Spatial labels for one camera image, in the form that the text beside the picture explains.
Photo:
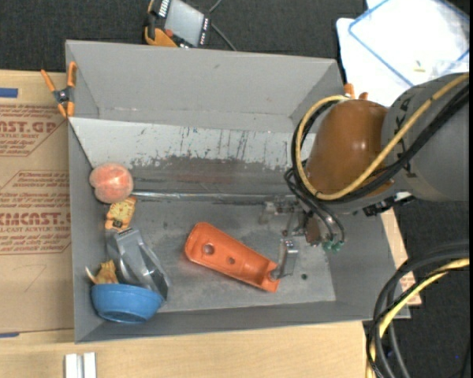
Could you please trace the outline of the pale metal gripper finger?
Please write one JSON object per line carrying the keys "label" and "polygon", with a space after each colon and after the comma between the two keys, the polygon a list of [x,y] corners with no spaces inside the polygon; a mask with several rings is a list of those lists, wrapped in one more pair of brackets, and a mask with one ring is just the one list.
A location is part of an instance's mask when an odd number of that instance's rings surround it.
{"label": "pale metal gripper finger", "polygon": [[293,213],[296,208],[294,201],[285,199],[277,199],[273,201],[265,201],[259,214],[259,224],[268,224],[274,217],[284,216]]}
{"label": "pale metal gripper finger", "polygon": [[299,250],[293,240],[285,239],[281,242],[279,254],[279,262],[274,269],[274,279],[276,280],[291,276],[294,273]]}

